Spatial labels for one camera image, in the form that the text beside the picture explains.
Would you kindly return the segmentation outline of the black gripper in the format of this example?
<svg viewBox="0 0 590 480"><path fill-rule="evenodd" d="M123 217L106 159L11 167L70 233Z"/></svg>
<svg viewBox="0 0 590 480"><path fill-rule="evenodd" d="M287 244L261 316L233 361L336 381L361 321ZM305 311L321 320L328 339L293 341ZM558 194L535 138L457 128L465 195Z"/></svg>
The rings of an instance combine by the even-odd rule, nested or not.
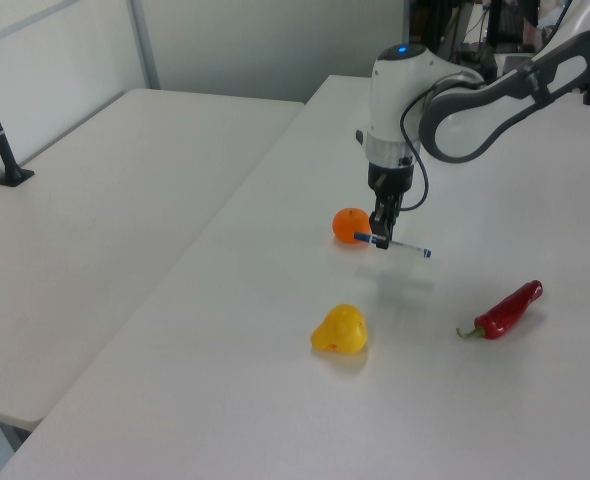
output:
<svg viewBox="0 0 590 480"><path fill-rule="evenodd" d="M369 224L371 234L381 237L377 243L380 249L389 248L402 197L412 187L413 175L413 165L401 168L384 168L373 163L368 165L367 183L376 197Z"/></svg>

